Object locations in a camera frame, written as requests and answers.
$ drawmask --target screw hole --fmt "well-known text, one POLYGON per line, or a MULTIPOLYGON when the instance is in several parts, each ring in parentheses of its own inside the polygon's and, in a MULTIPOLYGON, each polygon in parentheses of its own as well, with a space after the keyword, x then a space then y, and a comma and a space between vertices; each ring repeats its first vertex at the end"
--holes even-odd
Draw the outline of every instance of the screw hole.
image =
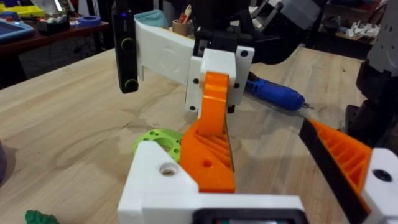
POLYGON ((159 168, 159 172, 166 177, 175 175, 177 171, 178 171, 177 166, 171 162, 167 162, 161 165, 159 168))
POLYGON ((249 55, 249 52, 247 52, 247 50, 242 50, 242 52, 241 52, 242 57, 246 57, 248 55, 249 55))
POLYGON ((213 163, 212 163, 210 160, 205 159, 205 160, 203 161, 203 166, 204 166, 204 167, 211 167, 211 165, 213 165, 213 163))
POLYGON ((391 175, 384 170, 376 169, 376 170, 372 170, 372 173, 375 177, 377 177, 378 179, 380 179, 382 181, 385 181, 385 182, 392 181, 391 175))

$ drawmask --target blue tape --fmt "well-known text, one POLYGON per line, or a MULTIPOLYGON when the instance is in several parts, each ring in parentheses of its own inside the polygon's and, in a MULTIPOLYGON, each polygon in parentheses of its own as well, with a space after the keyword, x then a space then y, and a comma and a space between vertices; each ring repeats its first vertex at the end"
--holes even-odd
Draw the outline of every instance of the blue tape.
POLYGON ((83 27, 101 25, 101 18, 99 16, 82 16, 77 20, 79 21, 79 26, 83 27))

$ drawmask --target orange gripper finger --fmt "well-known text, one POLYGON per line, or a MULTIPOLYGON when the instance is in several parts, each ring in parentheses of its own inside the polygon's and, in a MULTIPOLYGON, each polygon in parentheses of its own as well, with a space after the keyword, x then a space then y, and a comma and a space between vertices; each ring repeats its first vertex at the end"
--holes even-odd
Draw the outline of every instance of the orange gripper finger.
POLYGON ((200 135, 223 135, 227 88, 228 75, 215 72, 206 73, 198 126, 200 135))
POLYGON ((233 193, 235 182, 226 130, 220 137, 201 136, 200 120, 182 137, 180 165, 198 184, 199 192, 233 193))

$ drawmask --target black metal part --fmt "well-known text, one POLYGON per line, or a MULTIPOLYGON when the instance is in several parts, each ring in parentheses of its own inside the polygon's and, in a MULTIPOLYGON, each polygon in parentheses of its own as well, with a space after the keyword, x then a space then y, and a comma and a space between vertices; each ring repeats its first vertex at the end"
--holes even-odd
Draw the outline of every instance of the black metal part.
POLYGON ((298 209, 205 208, 193 213, 192 224, 214 224, 222 220, 285 221, 289 224, 308 224, 298 209))
POLYGON ((196 33, 193 55, 201 57, 204 48, 235 53, 238 45, 250 46, 251 44, 252 39, 249 35, 201 28, 196 33))
POLYGON ((249 0, 190 0, 195 22, 207 29, 225 30, 236 12, 248 9, 249 0))
POLYGON ((112 24, 120 90, 122 93, 135 92, 138 90, 136 25, 134 13, 129 10, 125 1, 116 2, 112 24))
POLYGON ((389 173, 387 173, 384 170, 372 170, 372 173, 375 177, 377 177, 378 179, 385 181, 385 182, 391 182, 392 181, 392 177, 389 173))
POLYGON ((370 147, 382 146, 397 123, 398 77, 361 64, 356 86, 367 98, 360 108, 346 109, 346 133, 370 147))
POLYGON ((335 160, 322 144, 316 129, 309 120, 304 119, 299 135, 328 182, 348 221, 351 224, 362 223, 368 215, 362 201, 357 197, 335 160))
MULTIPOLYGON (((274 9, 268 4, 264 6, 259 16, 269 15, 274 9)), ((265 36, 264 38, 254 40, 253 63, 262 62, 275 65, 286 60, 294 52, 307 36, 308 31, 285 17, 279 9, 262 34, 265 36)))

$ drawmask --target wooden table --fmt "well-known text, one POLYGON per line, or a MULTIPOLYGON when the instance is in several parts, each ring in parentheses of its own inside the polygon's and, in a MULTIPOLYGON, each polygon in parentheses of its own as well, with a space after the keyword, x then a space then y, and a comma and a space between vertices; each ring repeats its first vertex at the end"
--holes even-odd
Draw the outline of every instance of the wooden table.
MULTIPOLYGON (((297 49, 283 63, 252 71, 290 86, 314 107, 284 111, 245 95, 228 127, 239 193, 299 194, 311 223, 345 217, 298 133, 303 117, 341 128, 360 61, 297 49)), ((8 171, 0 186, 0 220, 24 223, 26 210, 62 224, 118 223, 116 207, 144 132, 183 133, 196 119, 185 111, 184 85, 146 70, 137 93, 118 86, 114 50, 0 91, 0 138, 8 171)))

